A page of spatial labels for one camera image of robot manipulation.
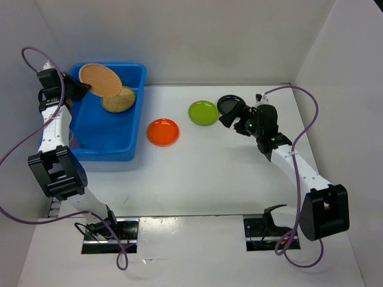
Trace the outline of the black plastic plate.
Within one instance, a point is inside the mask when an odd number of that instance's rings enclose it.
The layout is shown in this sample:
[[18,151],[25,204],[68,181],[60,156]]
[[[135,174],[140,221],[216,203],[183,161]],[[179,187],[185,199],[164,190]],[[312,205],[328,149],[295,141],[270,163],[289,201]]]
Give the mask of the black plastic plate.
[[228,94],[219,98],[217,108],[221,115],[225,115],[230,112],[237,103],[245,104],[245,101],[237,95]]

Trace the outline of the green plastic plate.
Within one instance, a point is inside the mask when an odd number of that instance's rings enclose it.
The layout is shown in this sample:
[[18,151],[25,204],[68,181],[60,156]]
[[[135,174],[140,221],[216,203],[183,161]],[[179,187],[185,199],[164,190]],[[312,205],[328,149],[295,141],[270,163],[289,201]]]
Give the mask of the green plastic plate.
[[217,106],[207,100],[198,100],[192,103],[188,110],[191,121],[200,126],[209,126],[218,120]]

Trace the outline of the tan woven wicker tray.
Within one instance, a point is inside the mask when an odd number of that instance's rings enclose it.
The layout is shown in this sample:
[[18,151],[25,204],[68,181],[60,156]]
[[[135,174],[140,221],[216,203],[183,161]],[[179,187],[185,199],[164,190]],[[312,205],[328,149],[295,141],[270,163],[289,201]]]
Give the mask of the tan woven wicker tray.
[[83,65],[78,72],[82,83],[92,86],[90,91],[99,97],[115,97],[122,90],[122,81],[110,68],[88,63]]

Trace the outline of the green-rimmed bamboo tray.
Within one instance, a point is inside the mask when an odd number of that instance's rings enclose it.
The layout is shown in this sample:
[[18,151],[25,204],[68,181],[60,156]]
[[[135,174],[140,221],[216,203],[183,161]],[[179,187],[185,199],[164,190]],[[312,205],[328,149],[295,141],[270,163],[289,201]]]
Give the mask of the green-rimmed bamboo tray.
[[119,113],[128,110],[136,101],[135,92],[126,86],[122,87],[121,92],[114,97],[102,97],[102,107],[112,113]]

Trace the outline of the pink plastic cup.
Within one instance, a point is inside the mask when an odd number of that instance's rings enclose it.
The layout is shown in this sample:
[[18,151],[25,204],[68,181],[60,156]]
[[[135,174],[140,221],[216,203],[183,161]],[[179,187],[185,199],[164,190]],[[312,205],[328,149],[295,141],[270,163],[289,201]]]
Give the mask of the pink plastic cup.
[[74,135],[73,131],[69,132],[69,147],[72,149],[79,149],[81,148],[79,141]]

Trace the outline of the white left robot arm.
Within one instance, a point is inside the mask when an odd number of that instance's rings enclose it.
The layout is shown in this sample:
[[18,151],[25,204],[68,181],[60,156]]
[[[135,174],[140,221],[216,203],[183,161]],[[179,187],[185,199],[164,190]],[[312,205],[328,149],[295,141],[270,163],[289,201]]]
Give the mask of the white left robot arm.
[[82,100],[91,86],[55,68],[44,68],[37,77],[44,128],[38,152],[28,158],[29,168],[48,198],[83,213],[91,236],[112,239],[119,232],[115,215],[90,192],[86,172],[69,148],[72,103]]

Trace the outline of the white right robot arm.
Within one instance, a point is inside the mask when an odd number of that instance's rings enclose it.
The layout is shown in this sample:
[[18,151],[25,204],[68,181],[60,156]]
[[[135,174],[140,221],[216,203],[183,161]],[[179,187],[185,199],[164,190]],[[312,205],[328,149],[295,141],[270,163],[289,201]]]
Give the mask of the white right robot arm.
[[269,104],[249,107],[237,103],[219,118],[227,128],[256,139],[259,151],[296,184],[299,189],[299,211],[287,206],[277,207],[262,220],[265,233],[275,235],[287,220],[283,214],[297,215],[303,235],[310,241],[349,230],[348,193],[341,184],[333,185],[320,176],[297,152],[292,143],[279,132],[276,108]]

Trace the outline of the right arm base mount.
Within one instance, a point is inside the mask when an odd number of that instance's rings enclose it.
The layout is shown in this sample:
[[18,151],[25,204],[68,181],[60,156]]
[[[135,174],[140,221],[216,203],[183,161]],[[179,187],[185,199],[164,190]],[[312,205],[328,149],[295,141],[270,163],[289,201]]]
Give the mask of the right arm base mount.
[[243,216],[245,242],[248,252],[274,251],[278,240],[291,229],[267,227],[262,214]]

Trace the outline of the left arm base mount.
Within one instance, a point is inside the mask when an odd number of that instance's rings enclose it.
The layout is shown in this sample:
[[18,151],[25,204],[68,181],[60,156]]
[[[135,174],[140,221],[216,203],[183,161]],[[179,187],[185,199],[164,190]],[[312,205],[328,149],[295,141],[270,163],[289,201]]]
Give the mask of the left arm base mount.
[[[76,229],[83,235],[81,253],[90,254],[118,254],[120,247],[113,237],[102,237],[91,234],[86,225],[76,222]],[[128,254],[137,252],[139,218],[117,218],[116,235]]]

